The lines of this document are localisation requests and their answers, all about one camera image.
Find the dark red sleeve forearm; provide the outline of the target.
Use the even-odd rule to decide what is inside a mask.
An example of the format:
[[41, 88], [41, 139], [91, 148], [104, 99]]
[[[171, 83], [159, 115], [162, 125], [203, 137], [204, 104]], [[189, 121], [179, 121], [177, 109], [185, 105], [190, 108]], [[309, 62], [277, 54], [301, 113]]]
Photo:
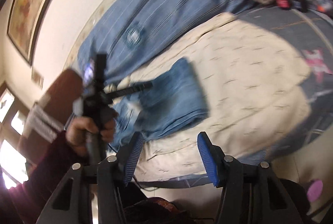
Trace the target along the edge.
[[7, 189], [1, 183], [1, 223], [36, 223], [47, 201], [70, 167], [87, 163], [83, 134], [71, 141], [63, 132], [48, 147], [29, 179]]

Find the person left hand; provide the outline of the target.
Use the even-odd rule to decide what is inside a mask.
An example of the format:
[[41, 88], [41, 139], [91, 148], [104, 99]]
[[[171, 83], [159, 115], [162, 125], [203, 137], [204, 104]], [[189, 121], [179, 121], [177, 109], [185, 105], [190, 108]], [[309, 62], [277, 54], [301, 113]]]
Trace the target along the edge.
[[86, 134], [101, 134], [105, 143], [113, 140], [116, 122], [111, 118], [105, 125], [103, 130], [99, 130], [95, 122], [88, 117], [76, 117], [70, 124], [66, 132], [66, 141], [75, 153], [81, 157], [87, 156]]

